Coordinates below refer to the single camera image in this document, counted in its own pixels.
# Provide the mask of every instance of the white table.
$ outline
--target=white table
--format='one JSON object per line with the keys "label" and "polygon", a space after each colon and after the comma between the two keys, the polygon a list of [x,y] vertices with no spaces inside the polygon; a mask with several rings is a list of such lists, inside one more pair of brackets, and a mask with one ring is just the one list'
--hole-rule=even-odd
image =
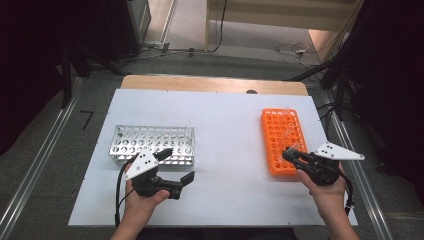
{"label": "white table", "polygon": [[[285,107],[297,111],[307,148],[318,148],[326,138],[309,96],[116,90],[69,225],[114,225],[120,166],[108,152],[116,125],[185,126],[187,122],[195,129],[195,179],[180,200],[166,200],[156,208],[149,226],[323,225],[307,188],[295,179],[272,177],[267,169],[261,111]],[[179,180],[185,172],[158,175]],[[358,224],[353,212],[349,218]]]}

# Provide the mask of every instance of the black stand leg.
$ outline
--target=black stand leg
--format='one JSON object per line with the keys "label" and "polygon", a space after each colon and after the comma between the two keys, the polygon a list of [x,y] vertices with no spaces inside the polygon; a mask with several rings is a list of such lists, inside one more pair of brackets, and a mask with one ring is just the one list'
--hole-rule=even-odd
{"label": "black stand leg", "polygon": [[300,81],[302,81],[302,80],[304,80],[304,79],[306,79],[306,78],[308,78],[308,77],[310,77],[312,75],[315,75],[315,74],[317,74],[317,73],[319,73],[321,71],[324,71],[327,68],[332,68],[332,65],[334,64],[334,62],[335,62],[335,60],[330,59],[327,62],[325,62],[325,63],[323,63],[323,64],[321,64],[319,66],[316,66],[314,68],[311,68],[308,71],[306,71],[306,72],[304,72],[302,74],[299,74],[296,77],[293,77],[293,78],[291,78],[289,80],[290,81],[300,82]]}
{"label": "black stand leg", "polygon": [[85,56],[81,52],[77,51],[75,47],[71,48],[71,51],[69,52],[69,58],[78,76],[86,78],[90,77],[90,66],[87,63]]}
{"label": "black stand leg", "polygon": [[121,69],[113,66],[110,62],[104,60],[103,58],[101,58],[100,56],[98,56],[97,54],[93,53],[92,51],[90,51],[89,49],[87,49],[86,47],[82,46],[82,45],[76,45],[76,48],[81,51],[84,55],[86,55],[87,57],[93,59],[94,61],[100,63],[103,67],[111,70],[113,73],[121,75],[121,76],[126,76],[128,74],[128,72],[123,72]]}

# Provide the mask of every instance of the person's right hand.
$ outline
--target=person's right hand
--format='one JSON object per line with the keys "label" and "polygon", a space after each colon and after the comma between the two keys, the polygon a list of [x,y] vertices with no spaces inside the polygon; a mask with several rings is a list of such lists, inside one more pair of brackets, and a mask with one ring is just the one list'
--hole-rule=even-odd
{"label": "person's right hand", "polygon": [[313,197],[318,207],[318,213],[322,218],[326,218],[329,214],[340,211],[346,214],[344,211],[346,183],[342,177],[339,177],[333,185],[318,186],[306,172],[298,169],[297,173],[300,181],[309,189],[309,194]]}
{"label": "person's right hand", "polygon": [[333,185],[318,186],[304,171],[297,170],[297,173],[300,181],[309,189],[318,213],[330,232],[330,239],[359,239],[344,210],[345,180],[339,177]]}

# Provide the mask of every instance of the hand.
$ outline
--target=hand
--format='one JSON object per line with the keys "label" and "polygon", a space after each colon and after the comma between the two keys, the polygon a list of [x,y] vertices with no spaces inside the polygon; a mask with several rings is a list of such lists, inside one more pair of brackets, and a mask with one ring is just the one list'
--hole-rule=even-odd
{"label": "hand", "polygon": [[342,177],[339,177],[333,185],[317,186],[304,171],[297,170],[297,173],[301,182],[309,189],[309,194],[313,197],[318,207],[318,213],[322,218],[327,217],[331,213],[345,212],[344,193],[346,183]]}
{"label": "hand", "polygon": [[297,170],[297,173],[300,181],[309,189],[309,194],[318,207],[318,213],[330,232],[330,239],[359,239],[344,210],[344,179],[339,177],[333,185],[318,186],[304,171]]}
{"label": "hand", "polygon": [[[131,181],[127,181],[125,192],[129,193],[133,189]],[[161,190],[155,195],[146,198],[139,196],[135,191],[130,193],[125,199],[125,211],[121,224],[112,236],[112,239],[136,239],[137,235],[146,226],[157,205],[169,197],[169,192]]]}

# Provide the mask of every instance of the orange test tube rack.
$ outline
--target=orange test tube rack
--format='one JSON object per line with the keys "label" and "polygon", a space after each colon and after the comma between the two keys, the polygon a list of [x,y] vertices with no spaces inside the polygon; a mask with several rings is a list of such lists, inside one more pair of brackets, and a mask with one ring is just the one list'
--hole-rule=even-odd
{"label": "orange test tube rack", "polygon": [[287,147],[295,147],[301,152],[308,152],[296,111],[290,108],[263,109],[261,123],[268,170],[271,175],[296,175],[296,168],[293,164],[282,158],[282,153]]}

